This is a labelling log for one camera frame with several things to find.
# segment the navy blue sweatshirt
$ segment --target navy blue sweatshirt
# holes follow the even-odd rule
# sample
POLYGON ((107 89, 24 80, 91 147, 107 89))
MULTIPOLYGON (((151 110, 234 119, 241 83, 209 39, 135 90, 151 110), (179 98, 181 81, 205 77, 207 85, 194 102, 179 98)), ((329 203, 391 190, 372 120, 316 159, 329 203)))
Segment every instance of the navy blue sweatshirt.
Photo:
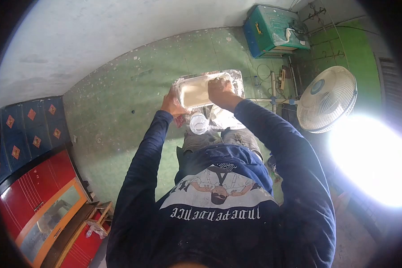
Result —
POLYGON ((173 117, 157 111, 120 190, 108 267, 330 267, 335 214, 325 175, 309 142, 288 122, 249 100, 241 121, 276 158, 284 203, 249 149, 207 146, 185 156, 179 183, 155 202, 162 145, 173 117))

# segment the jeans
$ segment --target jeans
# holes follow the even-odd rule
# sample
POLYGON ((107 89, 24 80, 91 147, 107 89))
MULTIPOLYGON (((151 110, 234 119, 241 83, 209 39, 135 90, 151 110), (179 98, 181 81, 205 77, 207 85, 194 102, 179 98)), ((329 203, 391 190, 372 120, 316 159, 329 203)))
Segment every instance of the jeans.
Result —
POLYGON ((261 149, 259 149, 255 135, 253 135, 253 133, 247 128, 241 130, 230 130, 227 128, 221 133, 221 136, 217 133, 210 132, 196 135, 188 130, 185 133, 185 140, 183 142, 183 154, 193 153, 208 145, 217 143, 228 143, 247 147, 254 152, 261 161, 263 161, 261 149))

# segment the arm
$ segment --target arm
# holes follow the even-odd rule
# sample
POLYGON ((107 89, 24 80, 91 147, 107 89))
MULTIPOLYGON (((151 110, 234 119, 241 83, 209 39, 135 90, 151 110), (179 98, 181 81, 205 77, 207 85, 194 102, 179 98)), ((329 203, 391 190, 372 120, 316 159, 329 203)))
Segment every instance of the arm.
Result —
POLYGON ((177 105, 170 89, 132 159, 119 192, 107 244, 109 265, 121 266, 120 261, 125 261, 132 245, 143 237, 142 231, 155 211, 156 178, 165 136, 173 117, 182 113, 184 110, 177 105))
POLYGON ((325 175, 309 142, 280 116, 241 99, 226 90, 226 85, 220 90, 209 87, 210 96, 213 103, 233 112, 276 158, 277 171, 283 178, 280 210, 285 261, 296 266, 331 266, 335 213, 325 175))
POLYGON ((195 190, 200 192, 211 192, 212 187, 205 185, 204 187, 199 186, 196 181, 191 182, 191 185, 195 188, 195 190))
POLYGON ((237 192, 236 190, 232 190, 230 192, 230 196, 242 196, 242 195, 246 194, 246 192, 248 192, 252 187, 253 187, 253 184, 247 185, 246 187, 244 187, 241 190, 241 192, 237 192))

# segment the white powder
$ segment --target white powder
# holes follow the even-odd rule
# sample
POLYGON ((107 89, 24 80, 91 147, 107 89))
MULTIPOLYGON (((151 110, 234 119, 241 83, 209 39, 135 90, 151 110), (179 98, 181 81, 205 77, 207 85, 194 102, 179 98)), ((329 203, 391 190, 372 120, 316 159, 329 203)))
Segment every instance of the white powder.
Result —
POLYGON ((183 108, 195 108, 213 104, 208 98, 208 82, 216 77, 230 80, 228 73, 204 75, 186 79, 180 84, 180 102, 183 108))

